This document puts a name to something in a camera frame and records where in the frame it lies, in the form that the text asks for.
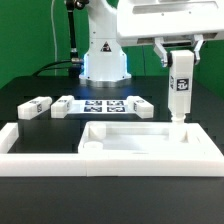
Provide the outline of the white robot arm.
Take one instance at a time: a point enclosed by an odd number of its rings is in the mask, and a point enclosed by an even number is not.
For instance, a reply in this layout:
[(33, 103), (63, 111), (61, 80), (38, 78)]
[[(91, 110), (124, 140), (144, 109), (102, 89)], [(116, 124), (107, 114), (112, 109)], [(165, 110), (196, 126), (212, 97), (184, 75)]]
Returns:
[(116, 86), (131, 79), (124, 47), (152, 45), (164, 67), (177, 66), (168, 47), (188, 45), (191, 64), (205, 41), (224, 39), (224, 0), (88, 0), (89, 50), (80, 81)]

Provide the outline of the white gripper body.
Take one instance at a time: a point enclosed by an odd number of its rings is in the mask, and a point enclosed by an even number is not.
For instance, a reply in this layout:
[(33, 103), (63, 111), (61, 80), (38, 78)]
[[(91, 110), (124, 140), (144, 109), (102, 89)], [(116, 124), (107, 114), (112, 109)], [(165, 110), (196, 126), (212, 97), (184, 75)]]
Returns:
[(155, 38), (185, 42), (193, 35), (224, 39), (224, 0), (120, 0), (117, 41), (152, 44)]

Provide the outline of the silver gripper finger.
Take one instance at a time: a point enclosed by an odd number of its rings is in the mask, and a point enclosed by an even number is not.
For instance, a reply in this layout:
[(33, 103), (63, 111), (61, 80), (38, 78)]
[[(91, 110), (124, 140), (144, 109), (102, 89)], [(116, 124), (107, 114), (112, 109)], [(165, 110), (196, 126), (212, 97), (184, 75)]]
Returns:
[(164, 39), (162, 37), (157, 37), (154, 39), (154, 52), (158, 55), (163, 67), (170, 66), (170, 55), (164, 47)]
[(193, 36), (193, 46), (194, 46), (194, 63), (198, 64), (200, 62), (200, 49), (203, 46), (204, 38), (202, 35)]

